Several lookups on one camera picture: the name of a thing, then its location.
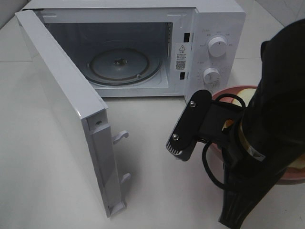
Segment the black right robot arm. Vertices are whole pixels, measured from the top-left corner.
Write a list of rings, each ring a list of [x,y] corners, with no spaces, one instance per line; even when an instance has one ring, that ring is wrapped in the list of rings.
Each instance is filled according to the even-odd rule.
[[[261,60],[262,78],[223,152],[228,189],[219,221],[231,229],[305,152],[305,21],[263,42]]]

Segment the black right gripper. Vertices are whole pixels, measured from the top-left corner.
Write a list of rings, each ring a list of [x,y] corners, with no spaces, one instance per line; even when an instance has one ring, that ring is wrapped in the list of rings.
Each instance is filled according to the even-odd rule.
[[[224,200],[220,223],[239,229],[286,170],[286,130],[276,114],[239,119],[228,130],[224,158]]]

